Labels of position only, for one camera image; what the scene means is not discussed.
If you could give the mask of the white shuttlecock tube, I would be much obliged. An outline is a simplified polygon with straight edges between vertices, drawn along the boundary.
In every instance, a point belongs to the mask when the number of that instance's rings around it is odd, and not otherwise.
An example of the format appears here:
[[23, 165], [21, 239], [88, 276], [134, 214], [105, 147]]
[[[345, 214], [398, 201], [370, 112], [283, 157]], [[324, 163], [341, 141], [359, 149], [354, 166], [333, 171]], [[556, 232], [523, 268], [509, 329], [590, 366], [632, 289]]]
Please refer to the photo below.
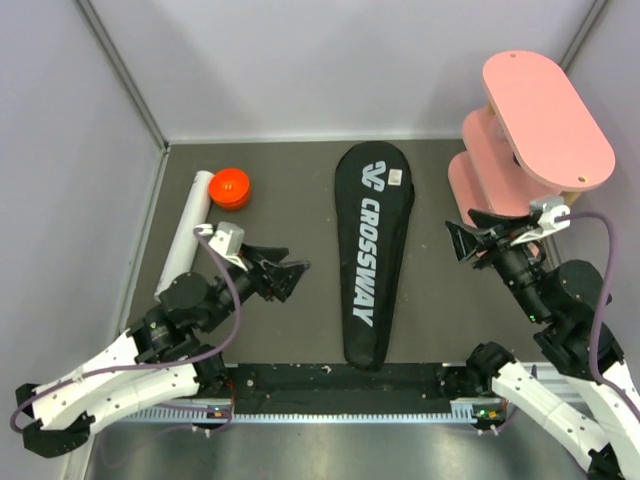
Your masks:
[[209, 171], [196, 172], [154, 292], [156, 301], [176, 277], [189, 272], [193, 265], [198, 247], [193, 230], [208, 217], [212, 202], [208, 189], [213, 178]]

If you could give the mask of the black racket bag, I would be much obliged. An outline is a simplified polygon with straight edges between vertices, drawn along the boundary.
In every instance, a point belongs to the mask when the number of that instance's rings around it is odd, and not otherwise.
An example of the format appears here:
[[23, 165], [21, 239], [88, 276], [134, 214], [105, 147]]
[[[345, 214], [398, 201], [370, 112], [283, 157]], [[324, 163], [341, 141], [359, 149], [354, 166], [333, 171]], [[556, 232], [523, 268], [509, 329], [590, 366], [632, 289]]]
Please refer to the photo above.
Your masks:
[[385, 141], [358, 143], [334, 175], [343, 352], [377, 371], [389, 348], [409, 220], [415, 200], [404, 153]]

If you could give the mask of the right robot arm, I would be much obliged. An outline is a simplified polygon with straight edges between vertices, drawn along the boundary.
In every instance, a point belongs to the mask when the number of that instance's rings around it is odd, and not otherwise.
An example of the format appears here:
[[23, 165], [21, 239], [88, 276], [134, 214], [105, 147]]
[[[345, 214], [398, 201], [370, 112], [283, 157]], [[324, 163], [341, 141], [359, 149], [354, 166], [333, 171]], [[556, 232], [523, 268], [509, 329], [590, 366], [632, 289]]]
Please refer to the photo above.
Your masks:
[[568, 228], [579, 214], [566, 205], [534, 207], [508, 217], [470, 210], [471, 224], [446, 228], [458, 261], [492, 268], [528, 320], [543, 356], [580, 395], [585, 416], [545, 387], [495, 342], [479, 344], [466, 361], [476, 394], [510, 402], [551, 435], [590, 479], [639, 476], [639, 391], [623, 349], [604, 323], [616, 254], [604, 273], [588, 261], [569, 260], [552, 270], [529, 247]]

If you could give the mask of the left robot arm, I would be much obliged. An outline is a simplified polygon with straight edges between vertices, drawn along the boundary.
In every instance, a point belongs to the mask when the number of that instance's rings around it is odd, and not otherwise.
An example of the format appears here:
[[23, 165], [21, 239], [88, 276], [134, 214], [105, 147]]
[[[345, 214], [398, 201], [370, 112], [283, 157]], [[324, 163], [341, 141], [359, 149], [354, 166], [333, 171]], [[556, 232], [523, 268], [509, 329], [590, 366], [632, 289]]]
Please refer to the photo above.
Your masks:
[[288, 254], [284, 247], [244, 245], [240, 265], [213, 280], [182, 273], [160, 293], [157, 305], [93, 358], [48, 384], [18, 387], [15, 413], [30, 422], [20, 427], [12, 419], [10, 426], [24, 448], [56, 458], [140, 410], [227, 392], [222, 352], [230, 342], [213, 347], [199, 336], [228, 318], [239, 324], [239, 308], [253, 295], [286, 301], [310, 267], [288, 260]]

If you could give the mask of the orange bowl stack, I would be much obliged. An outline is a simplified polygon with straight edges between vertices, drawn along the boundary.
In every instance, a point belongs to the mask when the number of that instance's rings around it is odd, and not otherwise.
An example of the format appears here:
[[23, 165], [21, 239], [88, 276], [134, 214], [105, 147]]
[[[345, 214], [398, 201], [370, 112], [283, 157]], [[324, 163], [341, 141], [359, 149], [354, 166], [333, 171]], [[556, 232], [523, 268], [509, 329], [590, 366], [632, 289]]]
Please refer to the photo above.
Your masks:
[[228, 211], [247, 206], [251, 198], [251, 189], [249, 176], [238, 168], [219, 170], [208, 185], [208, 193], [213, 203]]

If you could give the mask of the pink tiered shelf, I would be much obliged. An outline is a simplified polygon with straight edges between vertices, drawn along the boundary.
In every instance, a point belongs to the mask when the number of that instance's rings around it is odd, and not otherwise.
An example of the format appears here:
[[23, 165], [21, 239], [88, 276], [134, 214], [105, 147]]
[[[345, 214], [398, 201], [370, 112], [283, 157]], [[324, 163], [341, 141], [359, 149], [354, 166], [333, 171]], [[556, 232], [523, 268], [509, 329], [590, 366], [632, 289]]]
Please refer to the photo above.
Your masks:
[[519, 217], [538, 199], [573, 203], [604, 184], [616, 157], [563, 69], [532, 51], [492, 55], [482, 67], [484, 106], [462, 123], [464, 149], [448, 167], [462, 222], [470, 211]]

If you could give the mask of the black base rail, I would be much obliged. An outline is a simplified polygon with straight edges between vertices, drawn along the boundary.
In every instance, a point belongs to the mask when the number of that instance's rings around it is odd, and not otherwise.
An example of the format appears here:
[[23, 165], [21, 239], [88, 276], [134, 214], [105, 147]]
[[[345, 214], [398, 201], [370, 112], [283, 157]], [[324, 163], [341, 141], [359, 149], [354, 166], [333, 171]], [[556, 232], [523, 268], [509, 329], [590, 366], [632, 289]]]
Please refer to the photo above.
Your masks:
[[248, 415], [448, 413], [477, 398], [479, 377], [464, 366], [391, 363], [376, 372], [346, 364], [240, 364], [229, 370], [236, 412]]

